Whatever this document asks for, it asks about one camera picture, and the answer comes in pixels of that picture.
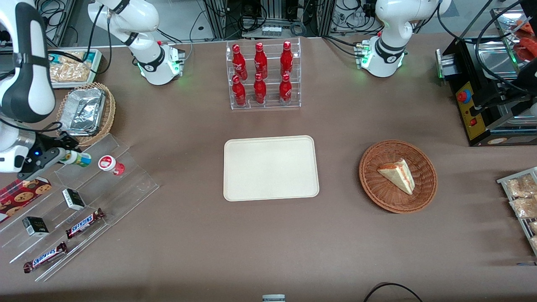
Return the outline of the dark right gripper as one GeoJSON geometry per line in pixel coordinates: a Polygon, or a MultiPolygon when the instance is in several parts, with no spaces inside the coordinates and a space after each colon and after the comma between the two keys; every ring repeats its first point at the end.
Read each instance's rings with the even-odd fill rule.
{"type": "Polygon", "coordinates": [[[68,133],[60,133],[55,138],[37,135],[35,143],[23,161],[21,171],[17,173],[17,178],[19,180],[34,180],[44,170],[63,160],[67,151],[82,151],[79,142],[68,133]]]}

